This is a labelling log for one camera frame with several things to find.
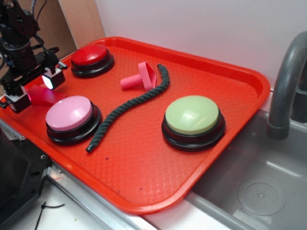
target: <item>dark green rope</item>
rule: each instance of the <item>dark green rope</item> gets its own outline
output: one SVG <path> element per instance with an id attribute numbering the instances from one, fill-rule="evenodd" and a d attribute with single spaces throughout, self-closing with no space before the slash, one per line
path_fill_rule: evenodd
<path id="1" fill-rule="evenodd" d="M 129 100 L 122 104 L 120 107 L 114 109 L 106 118 L 105 120 L 101 123 L 99 126 L 98 130 L 96 131 L 94 137 L 92 138 L 89 146 L 86 148 L 87 152 L 92 152 L 93 149 L 98 146 L 99 142 L 101 139 L 104 137 L 106 134 L 107 130 L 109 127 L 113 124 L 113 122 L 118 118 L 120 115 L 122 115 L 124 112 L 127 110 L 142 104 L 160 94 L 162 94 L 169 86 L 169 77 L 168 77 L 168 71 L 165 66 L 158 64 L 158 68 L 161 72 L 161 77 L 162 77 L 162 83 L 161 85 L 155 87 L 154 89 L 144 93 L 143 95 L 136 97 L 132 100 Z"/>

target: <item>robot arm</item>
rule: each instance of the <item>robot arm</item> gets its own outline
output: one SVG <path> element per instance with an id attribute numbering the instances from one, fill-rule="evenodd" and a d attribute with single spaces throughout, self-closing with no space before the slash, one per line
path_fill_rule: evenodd
<path id="1" fill-rule="evenodd" d="M 37 20 L 29 11 L 21 9 L 17 0 L 0 0 L 0 52 L 9 66 L 0 79 L 6 99 L 6 102 L 0 102 L 0 106 L 9 106 L 15 113 L 31 105 L 24 89 L 29 82 L 45 73 L 49 81 L 57 79 L 52 89 L 65 81 L 59 69 L 66 69 L 67 66 L 55 55 L 59 49 L 46 49 L 44 41 L 36 34 L 38 31 Z M 31 47 L 32 37 L 39 45 Z M 43 48 L 43 52 L 34 55 L 33 49 L 36 48 Z"/>

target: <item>pink plastic peg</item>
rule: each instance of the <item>pink plastic peg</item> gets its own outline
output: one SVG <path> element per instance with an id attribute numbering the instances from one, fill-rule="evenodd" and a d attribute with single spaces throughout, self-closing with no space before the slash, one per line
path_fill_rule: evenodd
<path id="1" fill-rule="evenodd" d="M 145 61 L 139 64 L 140 73 L 120 81 L 123 89 L 128 89 L 137 85 L 144 85 L 146 91 L 152 90 L 156 86 L 157 77 L 154 70 Z"/>

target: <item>black button base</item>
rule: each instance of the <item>black button base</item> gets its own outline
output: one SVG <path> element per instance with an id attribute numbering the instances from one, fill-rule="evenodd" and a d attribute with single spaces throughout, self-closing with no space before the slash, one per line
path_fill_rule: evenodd
<path id="1" fill-rule="evenodd" d="M 197 135 L 184 135 L 172 130 L 164 116 L 162 122 L 162 133 L 167 143 L 175 149 L 195 152 L 206 150 L 216 145 L 224 136 L 226 122 L 219 111 L 218 121 L 216 125 L 207 132 Z"/>

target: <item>red button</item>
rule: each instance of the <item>red button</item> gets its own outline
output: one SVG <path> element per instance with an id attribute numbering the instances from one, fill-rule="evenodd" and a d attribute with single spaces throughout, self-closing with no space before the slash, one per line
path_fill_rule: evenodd
<path id="1" fill-rule="evenodd" d="M 71 61 L 80 66 L 94 64 L 107 55 L 107 48 L 102 44 L 92 44 L 78 49 L 71 56 Z"/>

